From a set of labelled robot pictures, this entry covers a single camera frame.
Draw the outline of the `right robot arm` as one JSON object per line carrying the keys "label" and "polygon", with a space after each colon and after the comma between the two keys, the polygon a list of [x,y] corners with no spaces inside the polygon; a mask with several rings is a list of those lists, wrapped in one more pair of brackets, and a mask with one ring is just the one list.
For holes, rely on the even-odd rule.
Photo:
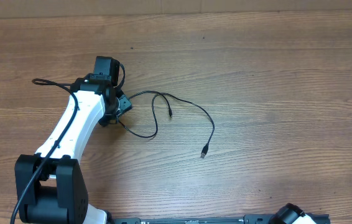
{"label": "right robot arm", "polygon": [[269,220],[269,224],[317,224],[298,206],[287,203]]}

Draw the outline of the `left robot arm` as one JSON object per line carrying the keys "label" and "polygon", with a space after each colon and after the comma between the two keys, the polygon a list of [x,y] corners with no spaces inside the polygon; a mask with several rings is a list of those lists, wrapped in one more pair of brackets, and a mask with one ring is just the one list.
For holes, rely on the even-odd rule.
{"label": "left robot arm", "polygon": [[10,222],[113,223],[111,214],[90,205],[80,161],[97,124],[116,124],[132,108],[122,92],[124,65],[98,56],[92,73],[72,84],[58,84],[70,95],[48,139],[15,166],[17,202]]}

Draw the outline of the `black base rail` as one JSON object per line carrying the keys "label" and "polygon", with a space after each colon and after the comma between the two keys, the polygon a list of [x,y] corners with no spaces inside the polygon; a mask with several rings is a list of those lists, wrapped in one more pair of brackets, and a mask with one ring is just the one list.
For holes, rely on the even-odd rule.
{"label": "black base rail", "polygon": [[251,214],[243,217],[219,218],[113,218],[115,224],[267,224],[273,217],[272,214]]}

